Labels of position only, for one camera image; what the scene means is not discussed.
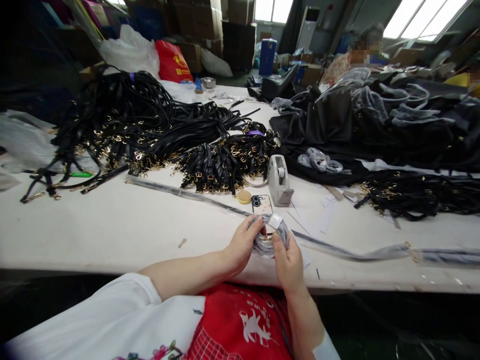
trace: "red plastic bag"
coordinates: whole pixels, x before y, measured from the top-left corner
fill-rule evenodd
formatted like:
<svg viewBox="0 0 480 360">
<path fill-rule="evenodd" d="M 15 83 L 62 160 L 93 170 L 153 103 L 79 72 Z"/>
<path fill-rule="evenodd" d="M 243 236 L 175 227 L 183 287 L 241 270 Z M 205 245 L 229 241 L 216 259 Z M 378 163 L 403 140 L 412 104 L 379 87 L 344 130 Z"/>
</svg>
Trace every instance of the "red plastic bag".
<svg viewBox="0 0 480 360">
<path fill-rule="evenodd" d="M 180 81 L 194 81 L 189 66 L 178 46 L 163 40 L 155 42 L 160 59 L 160 79 L 179 83 Z"/>
</svg>

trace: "green tag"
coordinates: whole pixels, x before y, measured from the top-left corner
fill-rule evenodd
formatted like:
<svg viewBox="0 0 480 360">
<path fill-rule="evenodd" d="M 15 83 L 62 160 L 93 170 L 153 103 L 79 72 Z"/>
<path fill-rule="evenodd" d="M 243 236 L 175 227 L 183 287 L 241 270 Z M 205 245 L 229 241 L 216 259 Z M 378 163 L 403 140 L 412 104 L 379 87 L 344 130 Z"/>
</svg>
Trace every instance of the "green tag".
<svg viewBox="0 0 480 360">
<path fill-rule="evenodd" d="M 89 172 L 80 172 L 80 171 L 74 171 L 74 172 L 71 172 L 70 173 L 70 176 L 73 177 L 73 178 L 89 178 L 92 176 L 91 173 Z"/>
</svg>

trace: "forearm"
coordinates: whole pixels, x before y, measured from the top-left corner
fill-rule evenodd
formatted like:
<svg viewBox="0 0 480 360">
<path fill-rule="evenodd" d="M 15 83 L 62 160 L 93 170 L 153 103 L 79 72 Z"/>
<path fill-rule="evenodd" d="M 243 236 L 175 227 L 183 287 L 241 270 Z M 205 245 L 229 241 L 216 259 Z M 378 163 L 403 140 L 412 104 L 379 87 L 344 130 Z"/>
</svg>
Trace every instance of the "forearm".
<svg viewBox="0 0 480 360">
<path fill-rule="evenodd" d="M 285 296 L 295 360 L 315 360 L 312 350 L 322 343 L 325 336 L 317 305 L 306 286 L 301 286 L 295 293 L 285 293 Z"/>
<path fill-rule="evenodd" d="M 234 274 L 222 251 L 154 263 L 139 271 L 148 276 L 161 299 L 197 295 Z"/>
</svg>

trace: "phone case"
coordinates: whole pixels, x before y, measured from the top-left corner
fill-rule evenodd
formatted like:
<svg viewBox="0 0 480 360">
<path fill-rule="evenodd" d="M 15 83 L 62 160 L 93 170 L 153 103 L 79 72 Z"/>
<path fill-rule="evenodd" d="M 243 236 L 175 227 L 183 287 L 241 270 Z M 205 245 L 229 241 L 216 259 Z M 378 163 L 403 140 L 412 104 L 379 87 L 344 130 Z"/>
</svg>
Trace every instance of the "phone case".
<svg viewBox="0 0 480 360">
<path fill-rule="evenodd" d="M 251 208 L 255 215 L 273 214 L 272 203 L 268 195 L 253 195 L 251 197 Z"/>
</svg>

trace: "white sleeve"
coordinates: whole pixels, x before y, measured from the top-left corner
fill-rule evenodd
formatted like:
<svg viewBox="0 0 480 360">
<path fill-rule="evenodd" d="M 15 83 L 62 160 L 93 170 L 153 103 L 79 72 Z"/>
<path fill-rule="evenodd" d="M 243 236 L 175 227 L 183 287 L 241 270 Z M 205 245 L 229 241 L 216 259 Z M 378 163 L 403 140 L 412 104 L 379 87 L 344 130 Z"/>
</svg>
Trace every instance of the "white sleeve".
<svg viewBox="0 0 480 360">
<path fill-rule="evenodd" d="M 148 305 L 161 303 L 148 276 L 127 273 L 88 299 L 15 337 L 9 345 L 22 354 L 35 354 L 37 359 L 51 358 L 59 349 L 69 347 L 94 330 Z"/>
<path fill-rule="evenodd" d="M 325 329 L 325 336 L 320 345 L 313 349 L 315 360 L 340 360 L 339 353 L 335 349 L 329 333 Z"/>
</svg>

